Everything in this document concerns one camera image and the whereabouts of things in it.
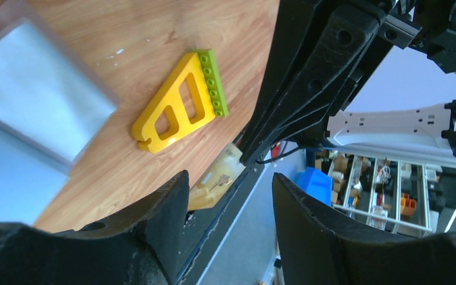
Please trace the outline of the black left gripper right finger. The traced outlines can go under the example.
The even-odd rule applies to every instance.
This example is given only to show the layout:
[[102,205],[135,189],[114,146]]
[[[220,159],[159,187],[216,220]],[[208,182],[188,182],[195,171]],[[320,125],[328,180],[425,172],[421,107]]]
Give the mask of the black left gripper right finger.
[[281,173],[272,192],[286,284],[456,284],[456,233],[415,239],[375,229]]

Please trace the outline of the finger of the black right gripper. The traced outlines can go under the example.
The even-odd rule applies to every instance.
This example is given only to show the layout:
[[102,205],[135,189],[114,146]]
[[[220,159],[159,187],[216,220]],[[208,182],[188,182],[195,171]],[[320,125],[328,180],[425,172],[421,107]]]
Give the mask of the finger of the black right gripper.
[[320,122],[356,69],[392,4],[331,4],[331,13],[313,50],[277,98],[268,123],[264,125],[271,143],[263,151],[242,151],[244,165],[254,163],[271,145]]
[[242,151],[263,151],[271,143],[264,125],[324,29],[331,13],[330,1],[280,1],[267,66],[254,113],[240,141]]

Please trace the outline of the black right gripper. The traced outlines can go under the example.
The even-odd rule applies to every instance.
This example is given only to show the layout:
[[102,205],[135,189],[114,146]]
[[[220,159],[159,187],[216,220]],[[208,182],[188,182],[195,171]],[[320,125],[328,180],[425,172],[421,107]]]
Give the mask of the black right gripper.
[[447,74],[456,72],[456,1],[397,1],[378,36],[426,54]]

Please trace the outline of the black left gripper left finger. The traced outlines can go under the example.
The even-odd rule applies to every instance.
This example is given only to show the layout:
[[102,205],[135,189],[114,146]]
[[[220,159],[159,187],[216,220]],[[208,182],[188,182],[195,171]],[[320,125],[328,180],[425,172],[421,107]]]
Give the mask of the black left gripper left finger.
[[188,195],[181,171],[77,231],[0,223],[0,284],[174,284]]

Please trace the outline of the pink leather card holder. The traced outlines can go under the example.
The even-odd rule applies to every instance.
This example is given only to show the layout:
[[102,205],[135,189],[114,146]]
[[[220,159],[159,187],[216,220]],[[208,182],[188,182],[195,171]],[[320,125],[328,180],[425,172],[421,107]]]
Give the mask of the pink leather card holder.
[[118,103],[28,3],[0,5],[0,222],[36,221]]

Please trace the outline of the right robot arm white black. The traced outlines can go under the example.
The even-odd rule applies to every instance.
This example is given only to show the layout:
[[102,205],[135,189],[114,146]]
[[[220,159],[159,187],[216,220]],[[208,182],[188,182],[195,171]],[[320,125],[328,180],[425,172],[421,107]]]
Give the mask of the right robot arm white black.
[[284,140],[299,148],[413,143],[456,158],[456,99],[392,112],[346,112],[393,46],[456,74],[456,1],[281,1],[241,163]]

